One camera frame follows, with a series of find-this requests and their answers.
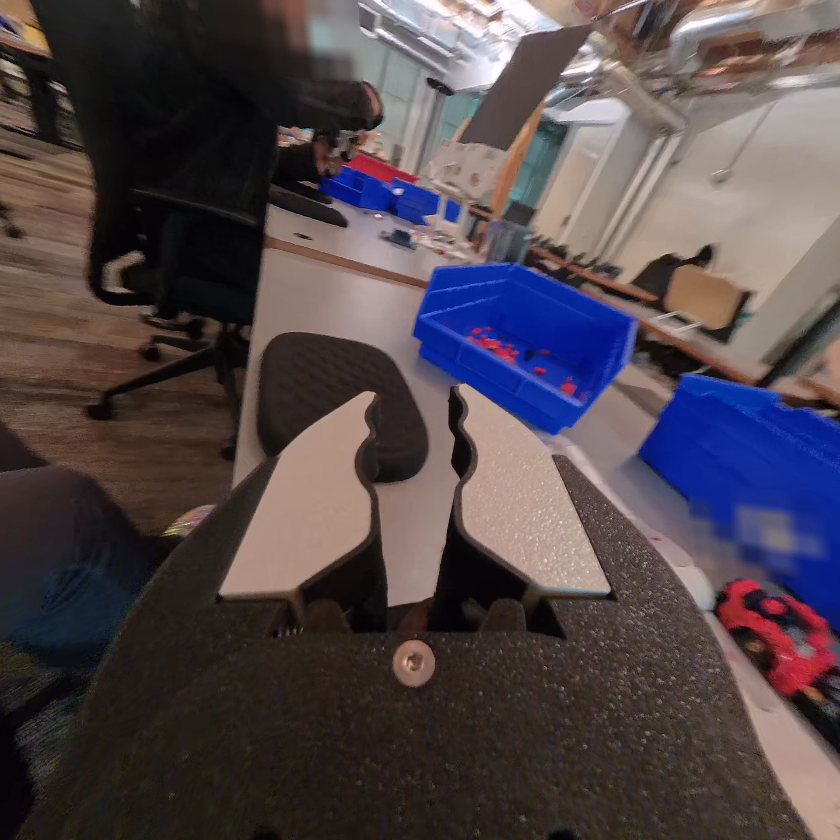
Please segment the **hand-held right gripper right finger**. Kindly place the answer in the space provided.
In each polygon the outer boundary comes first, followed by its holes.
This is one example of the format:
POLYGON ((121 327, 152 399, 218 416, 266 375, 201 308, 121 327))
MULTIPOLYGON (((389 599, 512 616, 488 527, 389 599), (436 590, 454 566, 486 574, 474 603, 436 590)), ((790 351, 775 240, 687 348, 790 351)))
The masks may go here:
POLYGON ((604 599, 612 592, 558 466, 524 423, 473 386, 450 393, 454 525, 488 561, 490 595, 604 599))

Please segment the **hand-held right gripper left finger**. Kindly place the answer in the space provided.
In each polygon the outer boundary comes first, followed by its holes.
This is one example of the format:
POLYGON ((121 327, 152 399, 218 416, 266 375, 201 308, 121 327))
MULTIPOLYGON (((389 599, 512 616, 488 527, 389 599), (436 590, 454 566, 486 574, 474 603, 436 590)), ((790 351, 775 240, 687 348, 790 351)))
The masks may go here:
POLYGON ((373 392, 352 397, 279 454, 220 598, 300 600, 306 584, 371 534, 373 500, 360 456, 373 440, 375 403, 373 392))

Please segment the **pile of red lego pieces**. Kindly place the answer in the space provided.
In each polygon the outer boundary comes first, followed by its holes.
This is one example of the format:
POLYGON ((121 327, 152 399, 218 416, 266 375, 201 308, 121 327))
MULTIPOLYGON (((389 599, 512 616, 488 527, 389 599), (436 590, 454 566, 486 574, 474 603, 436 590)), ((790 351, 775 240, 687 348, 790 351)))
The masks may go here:
POLYGON ((542 346, 511 335, 504 335, 490 325, 469 325, 462 338, 482 352, 513 369, 520 376, 530 376, 553 392, 560 392, 579 403, 589 398, 583 376, 575 373, 571 362, 550 346, 542 346))

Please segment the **small blue plastic bin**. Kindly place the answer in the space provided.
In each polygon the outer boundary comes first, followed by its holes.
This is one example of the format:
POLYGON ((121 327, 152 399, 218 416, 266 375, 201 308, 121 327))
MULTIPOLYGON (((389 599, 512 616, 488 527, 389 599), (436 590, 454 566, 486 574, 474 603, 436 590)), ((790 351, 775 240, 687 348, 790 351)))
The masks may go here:
POLYGON ((573 427, 629 362, 636 320, 519 264, 441 267, 414 323, 419 355, 548 434, 573 427), (551 391, 468 344, 468 326, 549 346, 583 376, 583 402, 551 391))

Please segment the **partly built lego car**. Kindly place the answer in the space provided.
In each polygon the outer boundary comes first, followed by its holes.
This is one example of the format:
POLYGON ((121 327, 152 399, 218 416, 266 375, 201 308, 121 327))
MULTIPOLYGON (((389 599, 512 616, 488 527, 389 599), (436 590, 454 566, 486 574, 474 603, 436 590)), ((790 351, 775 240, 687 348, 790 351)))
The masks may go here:
POLYGON ((715 616, 782 697, 838 704, 838 652, 828 621, 751 579, 726 584, 715 616))

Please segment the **black honeycomb wrist rest pad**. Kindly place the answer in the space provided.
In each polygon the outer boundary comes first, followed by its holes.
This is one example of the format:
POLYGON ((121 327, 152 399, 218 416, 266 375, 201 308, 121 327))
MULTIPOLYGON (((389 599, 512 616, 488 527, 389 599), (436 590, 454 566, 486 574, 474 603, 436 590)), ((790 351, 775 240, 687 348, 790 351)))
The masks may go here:
POLYGON ((269 188, 269 201, 274 207, 291 214, 310 218, 337 228, 347 228, 349 226, 347 218, 332 205, 312 197, 303 196, 298 192, 291 192, 278 185, 272 185, 269 188))
POLYGON ((311 425, 363 392, 377 396, 376 482, 414 478, 428 455, 426 425, 394 360, 367 343, 312 332, 284 332, 259 365, 256 428, 266 456, 277 456, 311 425))

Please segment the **large blue divided bin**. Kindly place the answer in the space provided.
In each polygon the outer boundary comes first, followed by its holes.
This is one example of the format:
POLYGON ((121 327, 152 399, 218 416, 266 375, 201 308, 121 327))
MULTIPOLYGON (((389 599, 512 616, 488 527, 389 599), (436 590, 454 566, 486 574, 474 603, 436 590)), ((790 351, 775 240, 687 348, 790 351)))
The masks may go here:
POLYGON ((837 423, 686 374, 638 456, 688 501, 691 550, 714 584, 754 576, 838 627, 837 423))

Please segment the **person's leg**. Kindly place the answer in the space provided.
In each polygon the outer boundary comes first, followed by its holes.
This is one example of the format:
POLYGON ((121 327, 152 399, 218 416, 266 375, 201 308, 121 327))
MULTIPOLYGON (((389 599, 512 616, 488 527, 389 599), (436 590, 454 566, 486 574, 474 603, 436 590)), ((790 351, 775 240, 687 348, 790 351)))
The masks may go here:
POLYGON ((1 426, 1 836, 60 761, 93 673, 142 589, 214 509, 143 535, 89 476, 1 426))

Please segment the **black swivel office chair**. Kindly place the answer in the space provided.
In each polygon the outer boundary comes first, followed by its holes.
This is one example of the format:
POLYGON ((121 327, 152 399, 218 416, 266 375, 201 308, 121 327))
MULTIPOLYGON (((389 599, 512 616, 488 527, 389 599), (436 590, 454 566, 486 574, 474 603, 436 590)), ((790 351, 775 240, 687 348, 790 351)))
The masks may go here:
POLYGON ((112 419, 119 396, 212 371, 223 388, 233 430, 221 447, 235 459, 242 399, 236 371, 247 365, 266 214, 253 215, 170 192, 132 189, 117 201, 97 194, 92 214, 87 281, 92 294, 114 307, 152 308, 171 320, 186 315, 178 336, 154 334, 139 349, 147 361, 161 346, 187 352, 181 359, 102 391, 85 408, 93 421, 112 419))

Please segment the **row of blue bins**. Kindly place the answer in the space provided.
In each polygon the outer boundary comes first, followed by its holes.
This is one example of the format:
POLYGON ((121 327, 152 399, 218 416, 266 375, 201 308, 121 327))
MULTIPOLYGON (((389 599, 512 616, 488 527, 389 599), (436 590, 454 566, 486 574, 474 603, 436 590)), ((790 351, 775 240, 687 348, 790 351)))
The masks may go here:
POLYGON ((460 214, 460 205, 452 199, 443 206, 442 198, 424 187, 400 178, 386 182, 347 165, 339 174, 323 178, 319 190, 352 207, 388 213, 414 225, 425 225, 441 208, 448 222, 457 221, 460 214))

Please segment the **red plastic bin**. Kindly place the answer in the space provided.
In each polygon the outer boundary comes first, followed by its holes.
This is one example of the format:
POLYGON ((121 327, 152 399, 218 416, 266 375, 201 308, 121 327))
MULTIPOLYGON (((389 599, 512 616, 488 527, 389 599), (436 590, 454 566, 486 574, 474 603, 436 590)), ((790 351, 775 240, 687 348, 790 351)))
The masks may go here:
POLYGON ((364 152, 357 153, 348 163, 349 168, 371 176, 383 183, 391 184, 394 179, 402 182, 415 184, 418 176, 403 171, 377 157, 364 152))

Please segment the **white cardboard boxes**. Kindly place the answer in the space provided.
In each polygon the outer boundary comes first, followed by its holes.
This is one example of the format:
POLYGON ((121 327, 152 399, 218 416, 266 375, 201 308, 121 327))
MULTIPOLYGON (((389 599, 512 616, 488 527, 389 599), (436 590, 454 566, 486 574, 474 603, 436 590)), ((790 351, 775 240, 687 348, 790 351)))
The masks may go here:
POLYGON ((467 194, 485 193, 507 161, 508 152, 482 143, 442 139, 426 163, 423 176, 467 194))

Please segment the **black hanging panel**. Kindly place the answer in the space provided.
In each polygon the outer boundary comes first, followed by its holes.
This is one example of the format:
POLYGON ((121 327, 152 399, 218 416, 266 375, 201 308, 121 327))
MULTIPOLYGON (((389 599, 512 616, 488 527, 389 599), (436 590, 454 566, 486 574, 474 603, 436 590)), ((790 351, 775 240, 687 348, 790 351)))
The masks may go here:
POLYGON ((524 36, 458 142, 508 151, 591 32, 585 24, 524 36))

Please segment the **silver ventilation duct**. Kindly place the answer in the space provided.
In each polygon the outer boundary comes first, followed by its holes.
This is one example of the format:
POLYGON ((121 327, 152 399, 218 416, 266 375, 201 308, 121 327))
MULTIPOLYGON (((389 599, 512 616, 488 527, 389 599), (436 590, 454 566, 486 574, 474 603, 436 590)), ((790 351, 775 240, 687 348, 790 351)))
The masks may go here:
POLYGON ((838 89, 838 1, 599 2, 547 97, 615 99, 659 133, 700 131, 808 91, 838 89))

